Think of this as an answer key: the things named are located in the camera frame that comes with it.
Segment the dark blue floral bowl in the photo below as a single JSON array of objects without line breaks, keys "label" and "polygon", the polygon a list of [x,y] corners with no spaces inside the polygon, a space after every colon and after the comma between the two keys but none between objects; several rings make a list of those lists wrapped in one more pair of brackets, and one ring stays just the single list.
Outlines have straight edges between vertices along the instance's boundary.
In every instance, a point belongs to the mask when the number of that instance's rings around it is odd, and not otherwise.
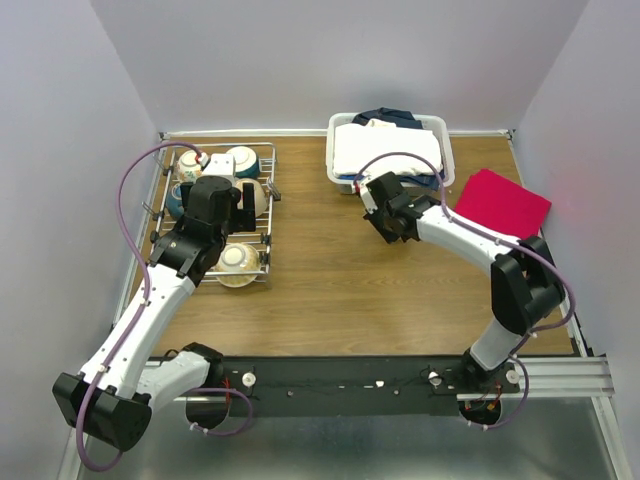
[{"label": "dark blue floral bowl", "polygon": [[165,208],[169,216],[177,221],[184,214],[181,183],[175,183],[169,190],[165,201]]}]

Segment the red folded cloth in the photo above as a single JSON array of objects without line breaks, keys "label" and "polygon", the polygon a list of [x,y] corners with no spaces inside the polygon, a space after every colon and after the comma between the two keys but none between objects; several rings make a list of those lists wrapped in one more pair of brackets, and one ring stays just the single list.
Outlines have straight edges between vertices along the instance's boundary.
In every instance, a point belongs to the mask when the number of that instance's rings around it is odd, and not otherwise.
[{"label": "red folded cloth", "polygon": [[454,211],[491,230],[526,239],[539,233],[551,206],[546,198],[482,169],[469,178]]}]

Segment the plain beige bowl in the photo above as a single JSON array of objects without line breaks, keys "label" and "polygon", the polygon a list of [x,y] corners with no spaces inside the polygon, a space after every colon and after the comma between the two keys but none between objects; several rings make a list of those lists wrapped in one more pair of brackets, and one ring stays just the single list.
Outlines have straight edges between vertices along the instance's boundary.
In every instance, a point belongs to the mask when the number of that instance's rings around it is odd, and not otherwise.
[{"label": "plain beige bowl", "polygon": [[268,207],[267,196],[262,185],[255,179],[251,178],[239,178],[236,180],[235,187],[240,191],[241,198],[237,203],[237,207],[239,209],[244,208],[244,186],[252,185],[253,186],[253,197],[254,197],[254,210],[255,216],[260,217],[264,214]]}]

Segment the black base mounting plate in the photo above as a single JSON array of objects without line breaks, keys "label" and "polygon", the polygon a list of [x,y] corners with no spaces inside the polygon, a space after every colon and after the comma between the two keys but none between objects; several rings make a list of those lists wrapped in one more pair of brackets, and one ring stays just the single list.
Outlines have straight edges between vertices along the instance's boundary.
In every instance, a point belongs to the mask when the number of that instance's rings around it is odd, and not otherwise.
[{"label": "black base mounting plate", "polygon": [[460,355],[227,356],[214,385],[188,396],[188,421],[213,429],[231,417],[456,416],[465,396],[520,390],[513,365],[483,373]]}]

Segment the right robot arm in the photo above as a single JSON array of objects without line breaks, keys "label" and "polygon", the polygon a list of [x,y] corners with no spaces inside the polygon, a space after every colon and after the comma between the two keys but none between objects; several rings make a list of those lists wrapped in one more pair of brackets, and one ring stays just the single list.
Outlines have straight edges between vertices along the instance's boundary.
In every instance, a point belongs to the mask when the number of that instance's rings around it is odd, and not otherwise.
[{"label": "right robot arm", "polygon": [[364,218],[386,242],[412,239],[440,246],[488,275],[493,318],[464,353],[459,370],[467,389],[485,390],[568,292],[546,242],[483,227],[454,213],[444,198],[413,198],[392,172],[358,183],[355,191],[363,201]]}]

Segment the yellow dotted white bowl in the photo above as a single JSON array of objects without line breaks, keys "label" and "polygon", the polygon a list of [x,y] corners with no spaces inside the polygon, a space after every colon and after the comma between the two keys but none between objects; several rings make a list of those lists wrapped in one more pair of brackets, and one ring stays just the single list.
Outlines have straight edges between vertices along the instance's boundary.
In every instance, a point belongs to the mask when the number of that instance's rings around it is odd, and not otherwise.
[{"label": "yellow dotted white bowl", "polygon": [[228,244],[214,267],[218,281],[228,288],[242,288],[251,284],[260,270],[259,252],[246,243]]}]

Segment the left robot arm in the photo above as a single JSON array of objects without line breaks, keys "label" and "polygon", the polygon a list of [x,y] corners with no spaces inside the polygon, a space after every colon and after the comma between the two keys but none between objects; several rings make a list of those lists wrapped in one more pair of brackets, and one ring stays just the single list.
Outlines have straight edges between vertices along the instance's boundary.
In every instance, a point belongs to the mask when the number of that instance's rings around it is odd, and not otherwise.
[{"label": "left robot arm", "polygon": [[240,208],[242,190],[219,176],[182,188],[184,213],[154,243],[140,288],[98,351],[76,374],[62,373],[52,393],[66,423],[118,452],[142,438],[154,411],[184,393],[228,398],[222,356],[201,344],[183,347],[148,373],[146,362],[167,325],[218,262],[229,234],[252,231],[255,213]]}]

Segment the white folded cloth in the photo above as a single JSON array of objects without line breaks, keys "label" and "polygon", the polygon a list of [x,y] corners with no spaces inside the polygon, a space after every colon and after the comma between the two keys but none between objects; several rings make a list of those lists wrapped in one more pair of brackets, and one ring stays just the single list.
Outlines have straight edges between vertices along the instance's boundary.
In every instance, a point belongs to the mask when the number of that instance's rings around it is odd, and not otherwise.
[{"label": "white folded cloth", "polygon": [[[438,172],[443,170],[443,156],[432,131],[390,126],[340,125],[334,130],[330,171],[338,178],[353,176],[369,161],[383,154],[406,152],[428,160]],[[413,157],[392,155],[365,170],[378,175],[387,171],[404,176],[432,175],[433,171]]]}]

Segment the teal white bowl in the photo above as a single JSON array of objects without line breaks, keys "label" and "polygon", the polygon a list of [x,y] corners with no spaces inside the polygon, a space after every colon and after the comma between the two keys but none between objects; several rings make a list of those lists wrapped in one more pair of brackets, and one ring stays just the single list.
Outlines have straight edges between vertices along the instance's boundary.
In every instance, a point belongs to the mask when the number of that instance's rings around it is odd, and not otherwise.
[{"label": "teal white bowl", "polygon": [[257,153],[247,146],[235,146],[227,151],[235,162],[236,178],[257,179],[260,174],[260,161]]}]

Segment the white floral bowl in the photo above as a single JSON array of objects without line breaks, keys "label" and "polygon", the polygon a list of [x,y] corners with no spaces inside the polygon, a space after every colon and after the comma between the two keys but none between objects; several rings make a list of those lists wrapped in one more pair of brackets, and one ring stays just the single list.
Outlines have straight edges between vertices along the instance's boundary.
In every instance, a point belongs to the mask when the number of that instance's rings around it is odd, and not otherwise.
[{"label": "white floral bowl", "polygon": [[188,150],[180,155],[176,163],[176,175],[180,183],[195,183],[202,175],[202,169],[208,161],[204,152]]}]

